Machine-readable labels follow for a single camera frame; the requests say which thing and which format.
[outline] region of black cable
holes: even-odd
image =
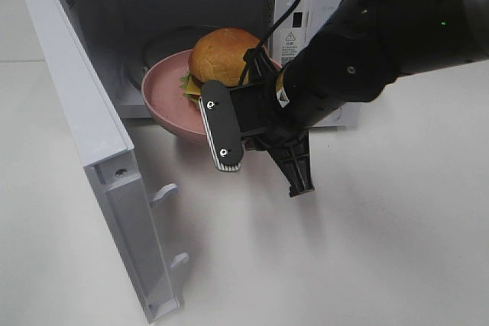
[[[292,5],[287,9],[287,11],[274,23],[274,25],[267,31],[267,33],[261,38],[260,43],[254,48],[253,53],[250,55],[248,61],[246,62],[246,65],[244,66],[243,71],[241,72],[241,76],[239,77],[239,83],[238,86],[242,86],[243,82],[245,81],[246,73],[250,69],[251,63],[253,63],[254,59],[257,57],[258,52],[260,49],[265,45],[265,42],[267,42],[268,38],[272,35],[273,32],[280,26],[283,21],[285,21],[294,11],[295,8],[297,8],[297,5],[299,5],[301,0],[295,0]]]

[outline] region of screw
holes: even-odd
[[[123,177],[128,171],[125,168],[118,169],[115,171],[115,177]]]

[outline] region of white table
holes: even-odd
[[[145,325],[23,0],[0,0],[0,324]],[[15,25],[25,32],[18,33]],[[316,191],[289,199],[265,153],[218,173],[206,148],[127,121],[185,306],[158,325],[486,325],[488,63],[400,79],[357,128],[311,134]]]

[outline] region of cheese slice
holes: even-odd
[[[196,95],[186,95],[189,100],[193,103],[195,103],[196,107],[199,108],[199,97],[197,97]]]
[[[189,76],[189,80],[185,86],[185,93],[187,95],[200,95],[200,86],[195,83],[192,76]]]

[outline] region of warning label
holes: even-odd
[[[304,31],[300,28],[287,28],[280,31],[280,62],[291,61],[303,48]]]

